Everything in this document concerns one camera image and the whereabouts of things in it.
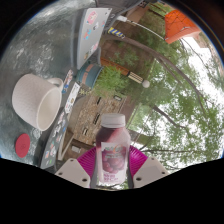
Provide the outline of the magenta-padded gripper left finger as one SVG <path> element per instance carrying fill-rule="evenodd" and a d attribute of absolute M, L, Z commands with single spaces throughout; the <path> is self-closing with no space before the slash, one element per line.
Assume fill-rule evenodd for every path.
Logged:
<path fill-rule="evenodd" d="M 78 159 L 68 159 L 55 175 L 84 188 L 95 188 L 97 183 L 96 148 L 88 150 Z"/>

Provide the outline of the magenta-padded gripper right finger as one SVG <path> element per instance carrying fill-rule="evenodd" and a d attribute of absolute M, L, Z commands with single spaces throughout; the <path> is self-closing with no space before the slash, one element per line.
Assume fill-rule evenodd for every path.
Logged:
<path fill-rule="evenodd" d="M 128 187 L 140 188 L 168 175 L 156 157 L 147 157 L 131 146 L 128 158 Z"/>

